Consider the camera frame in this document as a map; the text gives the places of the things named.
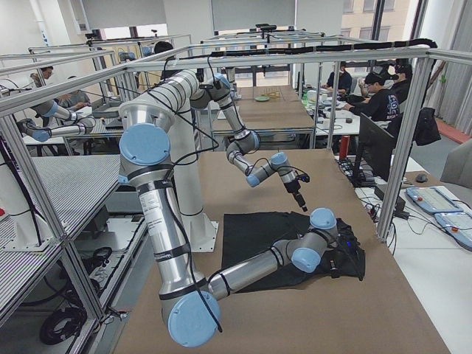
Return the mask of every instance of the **red carpet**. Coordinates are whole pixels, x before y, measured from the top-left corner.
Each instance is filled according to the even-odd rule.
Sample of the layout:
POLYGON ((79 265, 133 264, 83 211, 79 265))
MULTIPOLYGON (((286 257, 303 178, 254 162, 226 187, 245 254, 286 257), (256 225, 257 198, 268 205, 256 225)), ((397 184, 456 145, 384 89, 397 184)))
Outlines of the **red carpet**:
POLYGON ((456 128, 444 123, 441 119, 436 119, 436 122, 441 135, 448 137, 450 140, 462 144, 471 138, 469 135, 464 134, 463 132, 458 131, 456 128))

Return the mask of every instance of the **black cap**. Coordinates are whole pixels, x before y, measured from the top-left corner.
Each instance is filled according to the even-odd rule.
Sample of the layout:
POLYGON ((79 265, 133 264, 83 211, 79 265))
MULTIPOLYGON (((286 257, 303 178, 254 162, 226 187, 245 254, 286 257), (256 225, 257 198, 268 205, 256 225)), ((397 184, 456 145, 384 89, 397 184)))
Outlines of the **black cap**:
POLYGON ((383 85, 385 83, 385 80, 386 80, 385 77, 379 74, 376 74, 374 72, 370 72, 369 74, 367 74, 364 82, 368 85, 373 84, 373 83, 378 83, 379 85, 383 85))

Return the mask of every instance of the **blue joint cap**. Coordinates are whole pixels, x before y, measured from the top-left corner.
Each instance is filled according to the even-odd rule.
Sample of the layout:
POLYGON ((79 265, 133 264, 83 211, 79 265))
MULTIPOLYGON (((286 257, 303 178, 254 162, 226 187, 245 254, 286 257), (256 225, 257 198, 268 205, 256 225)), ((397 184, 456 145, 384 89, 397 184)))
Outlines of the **blue joint cap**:
POLYGON ((284 164, 287 162, 287 155, 283 151, 276 153, 271 157, 272 164, 284 164))
POLYGON ((296 249, 292 254, 292 263, 294 266, 305 273, 313 273, 321 261, 322 258, 318 252, 305 247, 296 249))
POLYGON ((49 109, 45 114, 42 114, 43 117, 52 117, 58 111, 58 104, 54 101, 51 109, 49 109))
POLYGON ((251 187, 257 187, 260 184, 259 178, 256 175, 249 175, 246 177, 247 182, 251 187))
POLYGON ((170 140, 163 129, 153 124, 136 124, 122 135, 119 150, 122 156, 133 164, 152 166, 169 156, 170 140))
POLYGON ((118 175, 118 183, 120 183, 120 184, 128 184, 128 183, 129 183, 128 177, 118 175))
POLYGON ((252 131, 252 136, 254 137, 254 149, 257 150, 259 149, 259 137, 257 136, 255 131, 252 131))
POLYGON ((215 79, 221 81, 228 89, 231 88, 231 83, 229 83, 228 79, 226 79, 226 76, 221 74, 220 72, 215 73, 215 79))
POLYGON ((331 209, 318 208, 310 215, 310 224, 321 230, 329 230, 336 226, 336 217, 331 209))
MULTIPOLYGON (((221 317, 218 302, 210 293, 202 291, 215 317, 221 317)), ((194 348, 207 343, 215 334, 217 325, 196 291, 184 295, 172 308, 167 320, 169 334, 184 347, 194 348)))
POLYGON ((50 138, 47 131, 33 131, 31 137, 37 142, 45 142, 50 138))

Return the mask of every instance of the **red object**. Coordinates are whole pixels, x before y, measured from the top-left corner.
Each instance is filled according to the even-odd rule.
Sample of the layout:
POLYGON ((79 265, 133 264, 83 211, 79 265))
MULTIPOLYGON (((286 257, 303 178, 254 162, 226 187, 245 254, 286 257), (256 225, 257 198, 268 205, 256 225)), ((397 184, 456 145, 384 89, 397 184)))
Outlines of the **red object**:
POLYGON ((339 159, 345 159, 347 151, 349 150, 349 141, 351 137, 349 135, 343 135, 341 138, 341 146, 339 147, 339 159))

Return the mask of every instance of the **roller shade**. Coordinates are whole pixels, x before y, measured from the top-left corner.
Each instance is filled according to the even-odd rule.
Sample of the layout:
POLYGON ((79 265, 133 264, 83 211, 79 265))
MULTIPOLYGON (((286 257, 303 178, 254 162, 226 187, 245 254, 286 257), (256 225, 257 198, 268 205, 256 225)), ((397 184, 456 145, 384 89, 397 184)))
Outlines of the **roller shade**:
POLYGON ((295 22, 295 0, 212 0, 215 31, 254 28, 255 24, 289 26, 295 22))
POLYGON ((91 29, 165 24, 162 0, 82 0, 91 29))

